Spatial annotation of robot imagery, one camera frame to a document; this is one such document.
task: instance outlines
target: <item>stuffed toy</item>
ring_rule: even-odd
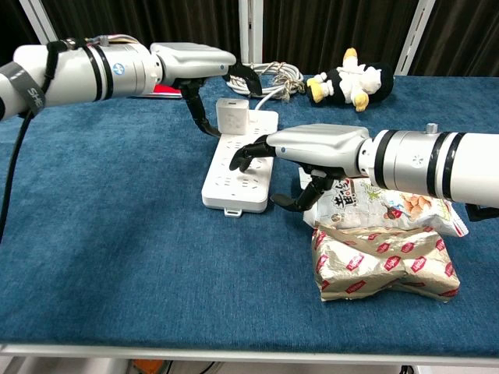
[[[322,72],[306,81],[313,103],[350,104],[365,111],[369,102],[382,101],[393,88],[393,70],[387,64],[358,65],[355,48],[346,50],[343,66]]]

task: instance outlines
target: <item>robotic arm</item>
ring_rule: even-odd
[[[153,43],[150,52],[126,35],[52,42],[57,69],[50,89],[40,89],[49,66],[50,48],[17,48],[13,62],[0,67],[0,121],[25,112],[63,104],[148,94],[157,83],[180,89],[201,131],[220,136],[206,119],[199,88],[210,76],[242,77],[261,94],[258,75],[236,63],[229,52],[194,43]]]
[[[297,199],[275,194],[286,210],[304,211],[338,178],[369,177],[396,189],[466,203],[471,221],[499,217],[499,134],[384,130],[374,138],[363,127],[301,125],[260,137],[239,149],[229,165],[245,171],[255,157],[280,157],[303,167],[312,181]]]

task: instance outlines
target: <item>foil snack bag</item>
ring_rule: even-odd
[[[300,170],[300,183],[309,175]],[[368,178],[334,181],[303,220],[312,227],[401,228],[431,226],[442,235],[464,236],[468,228],[446,200],[373,186]]]
[[[385,288],[444,302],[458,293],[459,279],[444,240],[431,227],[404,231],[319,226],[312,253],[323,301],[365,298]]]

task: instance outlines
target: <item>blue table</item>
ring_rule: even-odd
[[[499,132],[498,93],[493,78],[397,77],[392,95],[360,114],[299,95],[264,109],[281,128]],[[215,101],[237,97],[222,79],[201,94],[212,124]],[[0,123],[1,181],[19,125]],[[0,342],[499,357],[499,221],[446,239],[462,282],[448,304],[389,291],[323,303],[301,214],[269,203],[229,219],[204,207],[216,145],[182,101],[43,111],[21,150],[0,245]],[[271,192],[299,192],[295,164],[275,161]]]

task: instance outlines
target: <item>power strip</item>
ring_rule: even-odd
[[[239,148],[278,129],[277,112],[249,112],[245,135],[221,136],[201,191],[203,204],[208,208],[223,209],[226,217],[241,217],[243,211],[261,213],[267,207],[273,157],[254,159],[244,173],[239,169],[228,169]]]

